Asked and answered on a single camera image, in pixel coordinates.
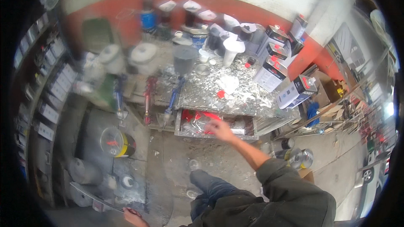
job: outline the jeans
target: jeans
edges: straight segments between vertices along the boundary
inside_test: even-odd
[[[216,201],[227,194],[237,190],[232,184],[209,175],[200,169],[192,171],[190,175],[191,183],[203,191],[203,194],[191,203],[191,219],[194,221],[206,207],[215,207]]]

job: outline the person's hand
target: person's hand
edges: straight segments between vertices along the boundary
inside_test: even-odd
[[[149,224],[143,220],[142,215],[131,208],[123,208],[124,210],[124,218],[129,223],[133,224],[136,227],[150,227]]]
[[[230,130],[229,124],[222,120],[212,119],[205,129],[215,134],[216,138],[227,143],[232,143],[237,137]]]

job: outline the dark jacket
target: dark jacket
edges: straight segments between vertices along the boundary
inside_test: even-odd
[[[267,160],[257,171],[270,202],[246,190],[236,190],[208,207],[192,227],[332,226],[334,197],[280,159]]]

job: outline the sleeve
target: sleeve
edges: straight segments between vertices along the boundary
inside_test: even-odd
[[[256,176],[270,202],[283,202],[280,214],[294,212],[293,217],[300,218],[300,215],[301,219],[304,219],[304,215],[317,215],[320,226],[332,225],[336,212],[334,197],[315,184],[301,179],[296,169],[287,166],[285,160],[267,160],[258,169]]]

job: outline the blue rag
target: blue rag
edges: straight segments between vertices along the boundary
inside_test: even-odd
[[[317,110],[320,106],[318,105],[317,102],[311,103],[309,105],[309,108],[307,109],[307,119],[311,119],[315,115],[317,115]],[[307,128],[312,127],[315,124],[318,124],[320,122],[320,119],[315,119],[311,121],[308,125],[306,125]]]

